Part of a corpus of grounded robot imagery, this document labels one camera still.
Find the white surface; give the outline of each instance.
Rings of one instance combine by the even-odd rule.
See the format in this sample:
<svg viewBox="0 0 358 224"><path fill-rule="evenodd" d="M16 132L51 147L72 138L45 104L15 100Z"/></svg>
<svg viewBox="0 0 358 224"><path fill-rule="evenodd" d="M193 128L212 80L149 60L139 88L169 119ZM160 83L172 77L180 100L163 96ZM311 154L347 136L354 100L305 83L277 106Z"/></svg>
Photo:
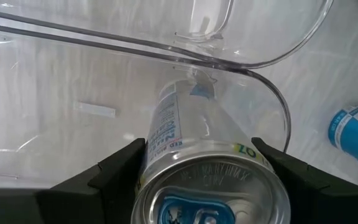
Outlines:
<svg viewBox="0 0 358 224"><path fill-rule="evenodd" d="M358 184L358 161L327 137L334 114L358 103L358 0L335 1L302 49L256 72L273 81L289 104L293 132L288 153Z"/></svg>
<svg viewBox="0 0 358 224"><path fill-rule="evenodd" d="M95 16L92 20L97 21L98 18ZM290 32L290 29L286 30L283 35L288 35ZM268 48L272 47L272 44L279 46L280 41L265 46L258 45L258 48L265 47L265 50L269 51ZM86 130L82 134L79 132L60 139L59 144L63 144L66 148L57 148L59 156L49 155L50 157L44 161L34 160L38 162L36 163L32 159L40 155L33 150L33 157L24 159L29 165L36 167L48 167L53 162L60 164L52 166L53 179L75 175L74 170L85 169L93 165L93 161L108 156L133 138L146 136L153 110L151 105L155 104L155 96L145 94L144 86L147 85L150 88L151 94L172 78L165 77L166 80L164 80L164 76L155 68L150 67L150 64L119 60L116 56L106 52L101 53L98 50L85 51L71 47L70 51L67 51L66 48L63 50L59 46L50 47L48 44L31 39L14 40L9 46L7 49L0 49L0 63L4 62L3 66L0 65L0 74L4 74L3 77L0 76L2 99L0 101L0 125L4 126L0 137L9 137L11 140L5 142L5 145L16 146L13 150L20 149L35 135L27 134L20 129L12 129L16 127L16 124L9 120L24 119L21 122L29 124L25 127L35 129L37 133L49 130L48 125L54 124L53 121L56 118L75 124L80 116L86 116L81 114L71 116L67 113L67 108L72 108L72 100L87 102L89 100L96 105L117 109L117 118L107 123L94 117L81 119L85 122L82 124ZM252 52L252 54L259 56L257 52ZM117 70L116 68L120 65L125 65L125 69ZM358 184L358 162L332 147L327 138L328 124L335 112L349 103L358 103L358 0L336 1L320 30L299 52L274 66L259 69L257 72L271 79L281 89L290 106L293 132L288 153L319 169ZM235 91L230 92L233 96L231 97L233 105L241 102L239 100L246 96L240 92L237 95L234 93ZM64 105L60 110L55 110L56 107L53 106L57 102L59 105ZM138 108L133 107L135 103L138 103ZM118 118L123 116L127 118L126 121L130 121L131 128L117 131L116 127L122 126L117 123ZM234 116L237 116L236 119L242 127L249 119L241 116L240 111ZM75 156L81 153L67 150L75 148L76 144L81 145L80 142L86 142L87 135L84 133L92 133L95 128L103 130L104 134L91 136L93 140L82 149L94 150L95 143L97 143L98 146L102 145L98 148L104 150L94 150L87 157ZM17 142L14 136L8 136L11 133L20 136L18 139L21 141ZM58 133L70 133L70 130L59 128L47 134ZM119 136L117 139L120 140L112 143L111 136ZM7 149L5 145L0 143L0 149ZM70 161L73 158L75 158L74 165L62 161L65 159ZM25 167L23 164L10 164L3 157L0 157L0 167L34 174L31 169L22 170ZM12 185L4 181L0 181L0 184Z"/></svg>

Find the transparent plastic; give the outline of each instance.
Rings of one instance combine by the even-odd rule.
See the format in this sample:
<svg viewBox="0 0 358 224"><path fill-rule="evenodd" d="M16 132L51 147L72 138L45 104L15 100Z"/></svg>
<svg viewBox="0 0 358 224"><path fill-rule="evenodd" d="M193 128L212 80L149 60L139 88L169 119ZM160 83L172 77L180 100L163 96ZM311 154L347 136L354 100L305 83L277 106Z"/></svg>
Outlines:
<svg viewBox="0 0 358 224"><path fill-rule="evenodd" d="M333 0L0 0L0 12L105 32L115 35L113 39L127 37L131 42L232 67L258 68L276 63L304 45L332 3Z"/></svg>
<svg viewBox="0 0 358 224"><path fill-rule="evenodd" d="M212 67L0 32L0 187L51 187L145 138L160 90L194 69L216 80L217 100L250 138L284 150L280 92L250 71Z"/></svg>

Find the can lid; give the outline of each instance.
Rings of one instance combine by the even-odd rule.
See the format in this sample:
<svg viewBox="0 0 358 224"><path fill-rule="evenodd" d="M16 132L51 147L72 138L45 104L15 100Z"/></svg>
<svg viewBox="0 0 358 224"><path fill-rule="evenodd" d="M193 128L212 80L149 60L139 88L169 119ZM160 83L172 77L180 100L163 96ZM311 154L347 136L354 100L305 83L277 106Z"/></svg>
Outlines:
<svg viewBox="0 0 358 224"><path fill-rule="evenodd" d="M158 223L234 224L235 218L225 203L167 195L159 212Z"/></svg>

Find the can top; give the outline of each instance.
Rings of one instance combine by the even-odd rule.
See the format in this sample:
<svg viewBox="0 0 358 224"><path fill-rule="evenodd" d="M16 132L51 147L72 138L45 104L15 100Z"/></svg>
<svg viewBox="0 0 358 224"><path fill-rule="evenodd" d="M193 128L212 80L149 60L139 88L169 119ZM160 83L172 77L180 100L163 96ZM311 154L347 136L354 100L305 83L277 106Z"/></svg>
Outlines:
<svg viewBox="0 0 358 224"><path fill-rule="evenodd" d="M278 177L255 162L208 156L172 166L138 196L133 223L289 223Z"/></svg>

